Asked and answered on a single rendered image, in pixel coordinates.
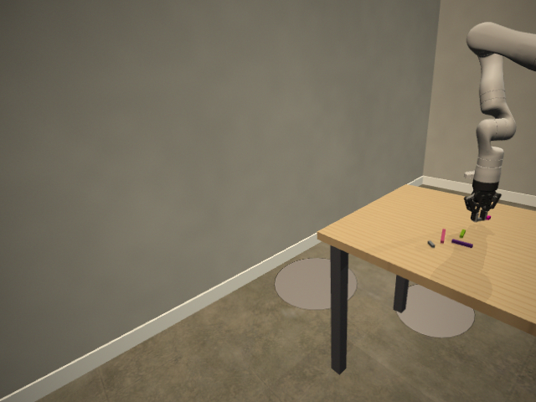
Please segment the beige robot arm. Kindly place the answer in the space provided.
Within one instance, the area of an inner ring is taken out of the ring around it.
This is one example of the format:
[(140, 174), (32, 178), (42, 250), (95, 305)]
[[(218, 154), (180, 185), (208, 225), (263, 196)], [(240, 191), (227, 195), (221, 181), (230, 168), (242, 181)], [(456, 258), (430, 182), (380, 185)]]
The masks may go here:
[(506, 101), (503, 56), (536, 71), (536, 34), (486, 22), (470, 30), (466, 43), (479, 58), (482, 68), (479, 87), (481, 112), (496, 119), (486, 119), (478, 124), (477, 166), (475, 171), (465, 172), (464, 178), (497, 183), (501, 176), (504, 150), (492, 147), (491, 141), (511, 139), (516, 132), (516, 122)]

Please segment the purple rod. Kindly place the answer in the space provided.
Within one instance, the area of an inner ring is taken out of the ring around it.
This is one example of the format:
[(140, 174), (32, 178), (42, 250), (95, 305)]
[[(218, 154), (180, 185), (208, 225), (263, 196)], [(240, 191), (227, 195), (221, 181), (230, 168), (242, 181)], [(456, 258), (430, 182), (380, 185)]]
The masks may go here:
[(466, 247), (469, 247), (469, 248), (472, 248), (472, 246), (473, 246), (473, 244), (469, 244), (467, 242), (463, 242), (463, 241), (460, 241), (460, 240), (454, 240), (454, 239), (451, 240), (451, 243), (454, 243), (454, 244), (457, 244), (457, 245), (463, 245), (463, 246), (466, 246)]

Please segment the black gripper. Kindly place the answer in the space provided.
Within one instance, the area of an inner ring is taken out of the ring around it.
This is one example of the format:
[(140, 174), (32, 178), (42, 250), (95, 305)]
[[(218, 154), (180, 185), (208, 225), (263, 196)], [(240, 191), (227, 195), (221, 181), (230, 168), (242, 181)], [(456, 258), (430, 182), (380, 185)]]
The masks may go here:
[[(482, 221), (486, 220), (487, 212), (490, 209), (494, 209), (498, 200), (501, 198), (501, 194), (497, 193), (498, 188), (497, 183), (482, 183), (473, 179), (472, 182), (472, 195), (469, 197), (464, 197), (466, 209), (472, 212), (471, 221), (477, 222), (479, 210), (481, 209), (479, 218), (482, 218)], [(493, 203), (492, 203), (493, 202)], [(474, 205), (473, 205), (474, 204)], [(484, 205), (485, 204), (485, 205)], [(492, 205), (491, 205), (492, 204)], [(469, 206), (469, 207), (468, 207)], [(477, 208), (475, 209), (475, 207)], [(474, 212), (474, 213), (473, 213)]]

